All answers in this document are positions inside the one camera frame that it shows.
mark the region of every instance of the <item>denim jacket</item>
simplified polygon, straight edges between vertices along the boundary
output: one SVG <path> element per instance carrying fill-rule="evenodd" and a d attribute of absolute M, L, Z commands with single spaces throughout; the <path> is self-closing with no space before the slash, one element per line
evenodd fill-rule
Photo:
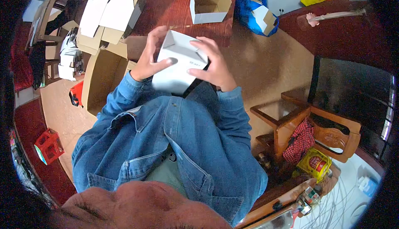
<path fill-rule="evenodd" d="M 170 144 L 190 200 L 207 204 L 232 226 L 263 194 L 267 175 L 251 155 L 251 126 L 241 88 L 215 93 L 203 82 L 186 98 L 155 92 L 127 74 L 72 153 L 78 192 L 114 191 L 145 180 Z"/>

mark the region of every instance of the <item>red wooden table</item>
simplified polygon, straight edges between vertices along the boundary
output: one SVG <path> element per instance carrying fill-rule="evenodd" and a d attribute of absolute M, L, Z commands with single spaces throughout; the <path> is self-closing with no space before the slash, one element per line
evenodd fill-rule
<path fill-rule="evenodd" d="M 132 36 L 147 36 L 157 26 L 167 25 L 170 29 L 192 37 L 205 36 L 215 40 L 219 46 L 228 47 L 232 35 L 235 0 L 223 22 L 193 25 L 190 0 L 147 0 Z"/>

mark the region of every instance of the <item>plaid shirt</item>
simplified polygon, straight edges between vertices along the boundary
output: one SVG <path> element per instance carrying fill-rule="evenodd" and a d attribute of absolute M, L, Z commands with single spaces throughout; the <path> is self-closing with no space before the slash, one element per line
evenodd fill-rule
<path fill-rule="evenodd" d="M 291 164 L 298 164 L 308 149 L 314 145 L 313 126 L 307 118 L 299 124 L 291 136 L 293 142 L 282 153 L 284 159 Z"/>

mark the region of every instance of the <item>tiled floor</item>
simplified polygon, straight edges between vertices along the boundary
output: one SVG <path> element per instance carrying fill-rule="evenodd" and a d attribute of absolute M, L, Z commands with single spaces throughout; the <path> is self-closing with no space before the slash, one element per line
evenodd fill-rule
<path fill-rule="evenodd" d="M 314 56 L 285 32 L 271 37 L 253 34 L 233 25 L 232 44 L 222 48 L 229 68 L 243 89 L 245 109 L 250 116 L 252 145 L 255 137 L 270 132 L 270 127 L 249 112 L 250 107 L 280 99 L 280 93 L 310 86 Z M 71 153 L 78 138 L 95 122 L 81 107 L 72 106 L 69 89 L 77 84 L 60 80 L 41 89 L 47 126 L 57 131 L 66 153 L 60 161 L 72 179 Z"/>

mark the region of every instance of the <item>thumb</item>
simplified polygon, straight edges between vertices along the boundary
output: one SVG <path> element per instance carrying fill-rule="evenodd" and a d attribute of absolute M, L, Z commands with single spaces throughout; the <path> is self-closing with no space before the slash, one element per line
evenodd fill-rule
<path fill-rule="evenodd" d="M 209 80 L 210 80 L 209 72 L 204 71 L 204 70 L 188 69 L 187 73 L 192 75 L 193 77 L 196 77 L 196 78 L 201 79 L 206 82 L 209 82 Z"/>
<path fill-rule="evenodd" d="M 170 58 L 164 59 L 160 62 L 152 63 L 152 69 L 154 70 L 154 74 L 157 72 L 160 72 L 167 67 L 171 66 L 173 64 L 172 60 Z"/>

